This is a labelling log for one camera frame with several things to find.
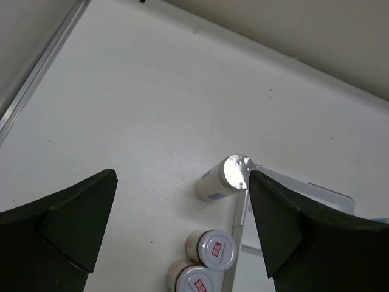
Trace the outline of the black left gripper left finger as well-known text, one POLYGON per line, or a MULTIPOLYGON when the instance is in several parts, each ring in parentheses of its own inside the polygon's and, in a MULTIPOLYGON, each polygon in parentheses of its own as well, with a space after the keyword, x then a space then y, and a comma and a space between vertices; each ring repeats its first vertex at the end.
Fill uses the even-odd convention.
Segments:
POLYGON ((117 189, 105 169, 1 213, 1 291, 83 291, 117 189))

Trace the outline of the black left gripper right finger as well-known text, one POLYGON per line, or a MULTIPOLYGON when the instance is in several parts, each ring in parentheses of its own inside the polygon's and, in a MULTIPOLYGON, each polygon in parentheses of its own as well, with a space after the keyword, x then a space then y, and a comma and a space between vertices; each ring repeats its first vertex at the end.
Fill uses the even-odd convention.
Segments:
POLYGON ((387 291, 388 225, 335 210, 254 170, 249 193, 277 291, 387 291))

